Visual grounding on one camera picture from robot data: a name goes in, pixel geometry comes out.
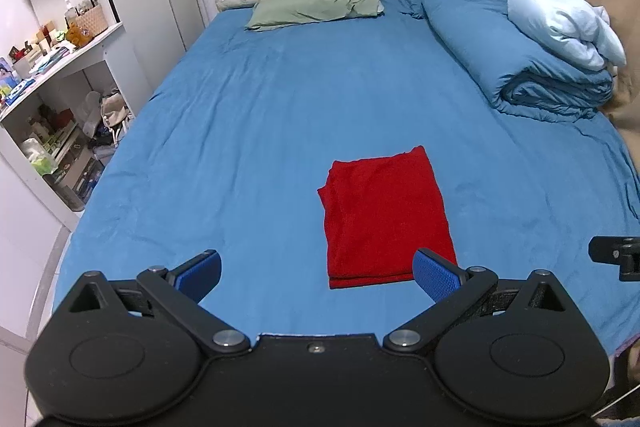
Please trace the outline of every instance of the plastic bag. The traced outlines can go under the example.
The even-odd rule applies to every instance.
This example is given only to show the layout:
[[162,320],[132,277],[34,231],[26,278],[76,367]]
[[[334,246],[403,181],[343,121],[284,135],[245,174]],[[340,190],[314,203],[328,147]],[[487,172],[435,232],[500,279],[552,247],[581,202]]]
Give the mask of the plastic bag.
[[22,142],[20,144],[20,150],[40,176],[53,174],[58,170],[58,164],[53,159],[53,156],[46,152],[42,145],[40,145],[40,142],[35,138],[29,138]]

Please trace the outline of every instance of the white shelf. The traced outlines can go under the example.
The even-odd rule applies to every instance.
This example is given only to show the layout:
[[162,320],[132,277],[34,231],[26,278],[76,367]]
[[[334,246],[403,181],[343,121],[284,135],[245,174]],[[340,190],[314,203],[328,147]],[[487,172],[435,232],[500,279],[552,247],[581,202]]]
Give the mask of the white shelf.
[[[8,117],[15,110],[16,107],[18,107],[22,102],[24,102],[24,100],[27,99],[27,97],[30,94],[33,94],[35,91],[37,91],[38,88],[42,87],[48,80],[52,79],[54,76],[60,73],[60,71],[65,69],[68,70],[69,65],[76,62],[78,58],[82,57],[83,55],[86,55],[91,50],[96,49],[104,40],[107,39],[107,37],[109,37],[114,31],[116,31],[121,26],[122,26],[121,22],[114,24],[113,26],[109,26],[94,40],[89,42],[84,48],[80,48],[79,50],[76,50],[73,53],[68,54],[66,57],[61,58],[60,61],[58,61],[57,64],[53,65],[53,67],[49,71],[36,77],[36,81],[33,84],[31,84],[31,86],[29,86],[22,93],[20,98],[18,98],[18,100],[16,100],[12,105],[8,106],[4,111],[2,111],[2,113],[0,113],[0,122],[4,120],[6,117]],[[82,67],[74,68],[75,71],[79,71],[81,69],[84,69],[84,68]],[[67,74],[71,74],[72,72],[74,71],[64,71],[63,73],[67,75]]]

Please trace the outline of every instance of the bottle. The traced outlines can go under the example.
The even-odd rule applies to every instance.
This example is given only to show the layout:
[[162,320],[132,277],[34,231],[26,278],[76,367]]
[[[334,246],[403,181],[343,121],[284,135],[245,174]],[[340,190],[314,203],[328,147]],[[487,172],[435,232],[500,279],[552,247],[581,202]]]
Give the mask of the bottle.
[[78,17],[78,12],[76,11],[76,7],[71,4],[70,0],[65,0],[66,3],[66,12],[65,12],[65,21],[66,27],[69,28],[72,22],[75,22],[76,17]]
[[47,39],[42,39],[40,42],[38,42],[38,45],[40,46],[43,55],[47,55],[51,51],[51,46],[49,46]]
[[47,41],[47,44],[49,45],[49,49],[51,49],[51,37],[49,36],[49,28],[47,28],[46,24],[43,24],[42,28],[40,28],[40,31],[44,35],[44,38]]

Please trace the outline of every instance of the folded blanket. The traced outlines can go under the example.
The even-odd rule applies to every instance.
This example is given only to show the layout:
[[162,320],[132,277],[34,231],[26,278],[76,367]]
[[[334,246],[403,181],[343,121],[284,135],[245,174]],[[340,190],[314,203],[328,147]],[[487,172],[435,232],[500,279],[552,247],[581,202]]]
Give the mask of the folded blanket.
[[548,52],[508,19],[507,0],[420,2],[434,31],[498,111],[572,122],[593,118],[610,99],[606,70],[577,68]]
[[456,262],[442,196],[421,146],[392,157],[334,162],[318,194],[329,288],[411,280],[418,248]]

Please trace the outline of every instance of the blue gripper pad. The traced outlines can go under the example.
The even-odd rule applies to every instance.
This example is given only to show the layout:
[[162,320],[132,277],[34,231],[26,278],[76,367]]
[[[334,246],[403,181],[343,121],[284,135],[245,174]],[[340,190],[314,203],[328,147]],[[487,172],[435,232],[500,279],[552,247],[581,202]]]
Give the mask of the blue gripper pad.
[[220,282],[222,259],[215,250],[207,250],[172,270],[170,284],[194,302],[200,302]]
[[414,254],[414,279],[435,302],[451,295],[466,282],[466,272],[427,249]]

